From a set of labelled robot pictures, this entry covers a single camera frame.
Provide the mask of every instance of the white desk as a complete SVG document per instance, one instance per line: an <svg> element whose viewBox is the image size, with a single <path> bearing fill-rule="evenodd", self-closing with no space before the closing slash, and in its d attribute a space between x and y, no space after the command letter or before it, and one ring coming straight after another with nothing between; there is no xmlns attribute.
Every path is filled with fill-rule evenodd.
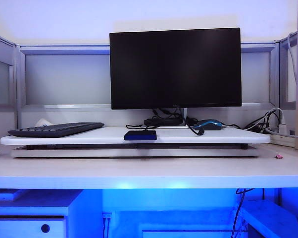
<svg viewBox="0 0 298 238"><path fill-rule="evenodd" d="M0 145L0 188L298 187L298 150L256 147L257 158L22 159Z"/></svg>

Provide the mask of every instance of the small pink object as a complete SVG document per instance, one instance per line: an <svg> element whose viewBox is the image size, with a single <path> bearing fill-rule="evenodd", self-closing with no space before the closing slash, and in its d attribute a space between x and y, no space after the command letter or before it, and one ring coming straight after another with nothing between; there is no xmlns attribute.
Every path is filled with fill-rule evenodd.
<svg viewBox="0 0 298 238"><path fill-rule="evenodd" d="M282 159L282 158L283 158L283 156L282 156L282 155L280 155L280 154L276 154L276 158L277 158L277 159Z"/></svg>

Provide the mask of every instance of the electrical outlet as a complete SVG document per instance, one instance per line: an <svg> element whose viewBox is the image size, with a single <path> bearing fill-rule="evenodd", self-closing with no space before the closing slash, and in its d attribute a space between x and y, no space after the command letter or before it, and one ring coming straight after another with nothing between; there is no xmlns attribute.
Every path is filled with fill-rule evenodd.
<svg viewBox="0 0 298 238"><path fill-rule="evenodd" d="M104 217L104 218L110 218L110 219L112 219L112 214L113 213L111 213L111 212L103 212L101 214L101 216Z"/></svg>
<svg viewBox="0 0 298 238"><path fill-rule="evenodd" d="M108 218L110 218L110 224L109 224L109 226L110 226L110 228L112 229L113 227L115 227L115 213L114 212L102 212L102 217L103 218L106 218L106 219L108 219Z"/></svg>

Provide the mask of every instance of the desk drawer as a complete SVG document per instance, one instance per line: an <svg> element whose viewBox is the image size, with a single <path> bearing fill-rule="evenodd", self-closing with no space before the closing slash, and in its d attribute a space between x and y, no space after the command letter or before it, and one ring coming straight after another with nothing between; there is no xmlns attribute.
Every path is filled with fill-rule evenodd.
<svg viewBox="0 0 298 238"><path fill-rule="evenodd" d="M65 238L65 219L0 218L0 238Z"/></svg>

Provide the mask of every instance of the white cable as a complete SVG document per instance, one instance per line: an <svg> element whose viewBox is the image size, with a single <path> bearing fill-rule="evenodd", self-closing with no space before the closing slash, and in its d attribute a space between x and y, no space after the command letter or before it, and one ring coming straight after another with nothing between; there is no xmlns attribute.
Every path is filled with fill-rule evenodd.
<svg viewBox="0 0 298 238"><path fill-rule="evenodd" d="M294 80L297 83L297 73L296 73L296 70L295 70L295 63L294 63L294 60L293 60L292 49L291 49L291 45L290 45L290 36L291 36L291 33L288 35L288 48L289 48L289 52L290 52L291 59L292 59Z"/></svg>
<svg viewBox="0 0 298 238"><path fill-rule="evenodd" d="M298 138L298 135L285 135L285 134L277 133L277 132L273 131L271 127L266 128L266 131L273 134L273 135L280 135L280 136L285 136L285 137Z"/></svg>
<svg viewBox="0 0 298 238"><path fill-rule="evenodd" d="M264 118L262 118L261 120L259 120L255 125L253 125L253 126L247 128L247 129L245 129L245 130L249 130L249 129L255 127L256 125L258 125L259 123L261 123L261 121L263 121L266 117L268 117L268 115L269 115L270 112L272 112L272 111L274 111L274 110L276 110L276 109L278 109L278 110L282 113L282 115L281 115L281 124L285 124L285 123L286 123L286 120L285 120L285 118L284 118L284 114L283 114L282 109L281 109L281 108L272 108L271 110L269 110L269 111L266 113L266 116L265 116Z"/></svg>

